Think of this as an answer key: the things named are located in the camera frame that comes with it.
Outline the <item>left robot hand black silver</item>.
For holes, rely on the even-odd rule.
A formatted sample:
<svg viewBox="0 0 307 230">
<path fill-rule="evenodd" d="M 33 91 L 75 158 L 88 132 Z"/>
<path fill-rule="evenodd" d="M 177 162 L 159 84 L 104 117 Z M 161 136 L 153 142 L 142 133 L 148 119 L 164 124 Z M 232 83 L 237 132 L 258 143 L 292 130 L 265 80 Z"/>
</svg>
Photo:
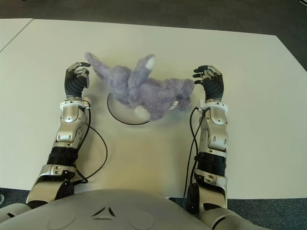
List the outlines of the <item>left robot hand black silver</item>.
<svg viewBox="0 0 307 230">
<path fill-rule="evenodd" d="M 66 69 L 64 90 L 66 98 L 82 97 L 84 88 L 89 87 L 89 70 L 86 62 L 75 62 Z"/>
</svg>

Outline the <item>right robot hand black silver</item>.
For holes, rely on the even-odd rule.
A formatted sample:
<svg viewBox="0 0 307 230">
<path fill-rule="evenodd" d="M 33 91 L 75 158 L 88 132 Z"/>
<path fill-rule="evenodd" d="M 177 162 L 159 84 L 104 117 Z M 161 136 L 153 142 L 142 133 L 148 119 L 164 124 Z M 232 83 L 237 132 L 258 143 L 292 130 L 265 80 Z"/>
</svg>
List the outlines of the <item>right robot hand black silver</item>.
<svg viewBox="0 0 307 230">
<path fill-rule="evenodd" d="M 194 84 L 200 84 L 205 91 L 205 100 L 221 101 L 224 94 L 222 73 L 212 65 L 203 65 L 194 69 Z"/>
</svg>

